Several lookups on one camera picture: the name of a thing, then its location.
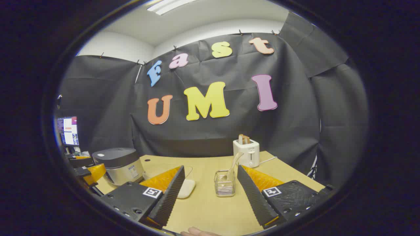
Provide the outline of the grey silver rice cooker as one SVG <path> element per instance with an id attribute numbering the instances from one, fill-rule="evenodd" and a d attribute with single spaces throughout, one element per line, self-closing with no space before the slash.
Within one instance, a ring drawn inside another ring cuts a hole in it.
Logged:
<path id="1" fill-rule="evenodd" d="M 105 179 L 111 184 L 121 186 L 129 181 L 138 183 L 144 180 L 144 168 L 136 149 L 105 149 L 94 152 L 92 157 L 97 165 L 105 166 Z"/>

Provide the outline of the wooden spoon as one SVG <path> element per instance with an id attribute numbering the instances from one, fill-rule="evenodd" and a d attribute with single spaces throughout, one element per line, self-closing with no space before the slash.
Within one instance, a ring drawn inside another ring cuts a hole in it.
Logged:
<path id="1" fill-rule="evenodd" d="M 233 180 L 233 178 L 234 178 L 234 173 L 233 173 L 234 172 L 234 167 L 237 164 L 239 158 L 242 157 L 242 156 L 243 156 L 243 152 L 240 152 L 240 151 L 237 152 L 237 154 L 235 154 L 235 157 L 233 159 L 231 167 L 228 169 L 228 172 L 225 175 L 226 181 L 232 181 Z"/>

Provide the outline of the metal wire chopstick holder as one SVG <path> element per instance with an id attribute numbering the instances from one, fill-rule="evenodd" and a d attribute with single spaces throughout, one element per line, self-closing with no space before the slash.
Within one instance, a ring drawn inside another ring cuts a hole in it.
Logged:
<path id="1" fill-rule="evenodd" d="M 235 172 L 229 170 L 216 171 L 214 176 L 215 193 L 218 197 L 232 197 L 236 194 Z"/>

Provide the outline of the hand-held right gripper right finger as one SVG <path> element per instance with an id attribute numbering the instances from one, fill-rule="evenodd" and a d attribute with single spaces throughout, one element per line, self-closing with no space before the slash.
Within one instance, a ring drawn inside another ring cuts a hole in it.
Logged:
<path id="1" fill-rule="evenodd" d="M 315 191 L 297 180 L 283 183 L 243 165 L 238 167 L 237 179 L 264 229 L 299 218 L 334 190 L 330 184 Z"/>

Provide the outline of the white toaster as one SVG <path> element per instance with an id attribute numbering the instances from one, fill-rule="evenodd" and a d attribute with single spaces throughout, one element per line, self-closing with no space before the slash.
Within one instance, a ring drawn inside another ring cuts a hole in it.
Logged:
<path id="1" fill-rule="evenodd" d="M 254 140 L 250 140 L 249 144 L 240 144 L 238 140 L 233 140 L 233 155 L 238 152 L 243 155 L 238 159 L 238 164 L 246 167 L 255 168 L 260 165 L 260 144 Z"/>

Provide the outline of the computer monitor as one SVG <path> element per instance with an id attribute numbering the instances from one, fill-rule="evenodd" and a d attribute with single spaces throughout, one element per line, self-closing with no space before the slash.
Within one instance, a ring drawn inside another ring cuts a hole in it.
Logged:
<path id="1" fill-rule="evenodd" d="M 79 146 L 76 116 L 57 118 L 57 128 L 63 145 L 68 147 Z"/>

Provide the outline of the white rice box clear lid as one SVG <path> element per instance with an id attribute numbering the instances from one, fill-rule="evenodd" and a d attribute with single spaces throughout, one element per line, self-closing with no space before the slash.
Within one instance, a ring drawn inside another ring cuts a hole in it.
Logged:
<path id="1" fill-rule="evenodd" d="M 169 187 L 170 182 L 173 180 L 175 174 L 179 169 L 180 166 L 174 167 L 166 170 L 165 172 L 159 173 L 153 177 L 151 176 L 151 172 L 144 172 L 144 181 L 140 182 L 140 184 L 146 187 L 161 190 L 163 191 L 163 193 L 165 193 Z M 177 196 L 177 198 L 179 199 L 185 199 L 189 197 L 196 185 L 194 180 L 188 179 L 188 176 L 191 174 L 193 167 L 184 166 L 183 170 L 185 173 L 185 179 Z"/>

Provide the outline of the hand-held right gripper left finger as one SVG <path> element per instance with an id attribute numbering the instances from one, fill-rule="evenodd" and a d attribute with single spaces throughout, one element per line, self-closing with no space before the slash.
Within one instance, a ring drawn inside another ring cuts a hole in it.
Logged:
<path id="1" fill-rule="evenodd" d="M 125 218 L 164 227 L 184 180 L 184 166 L 178 166 L 141 183 L 126 182 L 99 199 Z"/>

